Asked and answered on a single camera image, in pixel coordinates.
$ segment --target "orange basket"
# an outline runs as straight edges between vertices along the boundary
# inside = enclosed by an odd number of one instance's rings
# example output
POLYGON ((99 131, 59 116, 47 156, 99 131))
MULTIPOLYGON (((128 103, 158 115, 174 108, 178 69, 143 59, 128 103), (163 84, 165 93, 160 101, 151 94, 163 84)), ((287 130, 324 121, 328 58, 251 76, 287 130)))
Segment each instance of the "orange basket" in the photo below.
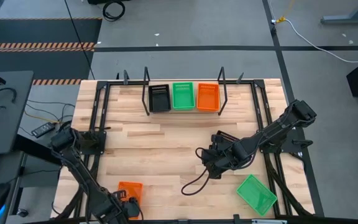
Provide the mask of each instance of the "orange basket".
MULTIPOLYGON (((120 181, 118 183, 118 190, 125 190, 127 192, 127 196, 122 199, 123 201, 128 201, 130 197, 135 197, 139 203, 139 206, 140 203, 142 203, 142 183, 120 181)), ((134 217, 129 219, 136 220, 138 218, 139 217, 134 217)))
POLYGON ((219 84, 199 83, 197 93, 197 109, 215 112, 219 110, 219 84))

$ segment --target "green basket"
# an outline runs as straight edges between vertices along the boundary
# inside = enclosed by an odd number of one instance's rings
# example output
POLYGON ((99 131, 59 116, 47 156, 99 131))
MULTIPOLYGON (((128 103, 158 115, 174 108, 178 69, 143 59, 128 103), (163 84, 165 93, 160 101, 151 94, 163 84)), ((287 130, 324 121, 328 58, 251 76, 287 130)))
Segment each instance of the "green basket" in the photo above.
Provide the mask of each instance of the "green basket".
POLYGON ((274 202, 277 201, 276 195, 274 195, 252 174, 243 181, 237 189, 237 194, 239 194, 260 216, 266 215, 274 202))
POLYGON ((173 83, 172 98, 174 110, 192 110, 195 107, 192 82, 173 83))

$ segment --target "wooden table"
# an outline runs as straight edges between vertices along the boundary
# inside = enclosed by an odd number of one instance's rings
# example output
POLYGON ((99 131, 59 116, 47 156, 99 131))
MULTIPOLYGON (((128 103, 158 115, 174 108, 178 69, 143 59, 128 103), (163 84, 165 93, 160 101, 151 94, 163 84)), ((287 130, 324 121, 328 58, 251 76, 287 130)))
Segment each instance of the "wooden table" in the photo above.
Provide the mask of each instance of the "wooden table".
MULTIPOLYGON (((264 81, 270 111, 275 120, 287 107, 283 88, 280 79, 264 81)), ((160 83, 166 82, 151 81, 150 85, 160 83)), ((96 81, 81 82, 72 128, 79 131, 89 129, 95 89, 96 81)), ((221 180, 210 180, 200 193, 190 197, 180 193, 183 185, 194 180, 204 170, 201 160, 195 156, 195 149, 208 148, 211 135, 216 134, 217 130, 238 138, 255 134, 257 120, 250 86, 227 85, 228 101, 221 116, 197 111, 171 111, 147 116, 141 95, 142 86, 111 87, 106 117, 106 127, 111 129, 107 130, 106 151, 99 163, 100 185, 113 192, 117 190, 119 181, 142 182, 144 191, 140 206, 146 220, 231 219, 233 214, 239 214, 240 218, 259 217, 236 193, 238 186, 249 174, 254 174, 269 186, 263 155, 259 152, 250 167, 225 172, 221 180)), ((258 95, 260 105, 263 105, 259 90, 258 95)), ((266 126, 263 106, 261 109, 266 126)), ((101 110, 96 124, 99 124, 100 114, 101 110)), ((288 154, 282 154, 281 157, 288 188, 305 209, 313 213, 302 162, 288 154)), ((206 176, 201 178, 186 191, 199 189, 205 178, 206 176)), ((77 187, 75 179, 64 168, 54 202, 57 211, 64 209, 77 187)), ((285 213, 281 192, 278 200, 281 213, 285 213)), ((272 217, 274 214, 271 209, 264 218, 272 217)))

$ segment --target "black plastic basket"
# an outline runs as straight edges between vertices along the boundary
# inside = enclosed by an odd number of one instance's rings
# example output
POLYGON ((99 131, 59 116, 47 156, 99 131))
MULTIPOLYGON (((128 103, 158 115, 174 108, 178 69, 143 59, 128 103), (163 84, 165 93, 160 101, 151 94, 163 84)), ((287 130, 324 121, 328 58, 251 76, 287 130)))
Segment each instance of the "black plastic basket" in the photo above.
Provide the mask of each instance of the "black plastic basket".
POLYGON ((169 85, 149 86, 149 108, 153 113, 171 110, 169 85))

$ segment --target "concrete floor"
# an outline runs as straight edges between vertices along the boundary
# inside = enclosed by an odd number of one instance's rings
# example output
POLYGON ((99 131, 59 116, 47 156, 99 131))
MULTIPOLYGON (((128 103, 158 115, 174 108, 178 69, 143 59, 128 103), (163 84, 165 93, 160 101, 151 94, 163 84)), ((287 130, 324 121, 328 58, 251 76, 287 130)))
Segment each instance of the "concrete floor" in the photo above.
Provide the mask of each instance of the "concrete floor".
MULTIPOLYGON (((281 16, 289 2, 272 0, 274 14, 281 16)), ((97 6, 80 0, 68 0, 68 3, 73 17, 101 16, 97 6)), ((126 15, 120 21, 103 21, 101 43, 97 47, 273 45, 264 6, 259 0, 133 0, 125 4, 126 15)), ((348 14, 356 6, 358 0, 297 1, 287 17, 316 45, 358 45, 358 25, 319 23, 323 15, 348 14)), ((68 14, 63 1, 51 4, 49 0, 5 0, 0 10, 0 18, 3 17, 68 17, 68 14)), ((277 35, 281 46, 307 45, 286 23, 277 26, 277 35)), ((358 60, 358 51, 335 54, 358 60)), ((346 82, 346 75, 358 64, 344 63, 316 51, 287 51, 283 56, 295 98, 305 100, 318 114, 315 124, 305 129, 305 135, 314 141, 309 150, 324 214, 358 218, 358 102, 346 82)), ((220 66, 225 66, 230 78, 242 72, 244 78, 282 78, 274 51, 97 52, 92 61, 96 78, 103 79, 115 78, 124 69, 131 78, 140 78, 144 66, 149 67, 151 78, 215 77, 220 66)), ((77 92, 77 86, 34 86, 29 98, 75 103, 77 92)), ((62 110, 60 105, 37 107, 56 114, 62 110)), ((24 117, 21 126, 32 130, 42 123, 24 117)), ((31 161, 29 169, 50 166, 31 161)), ((41 179, 49 181, 26 189, 21 207, 29 209, 30 216, 10 217, 8 223, 47 220, 56 178, 55 174, 25 177, 34 183, 41 179), (31 199, 34 194, 48 197, 35 202, 31 199)))

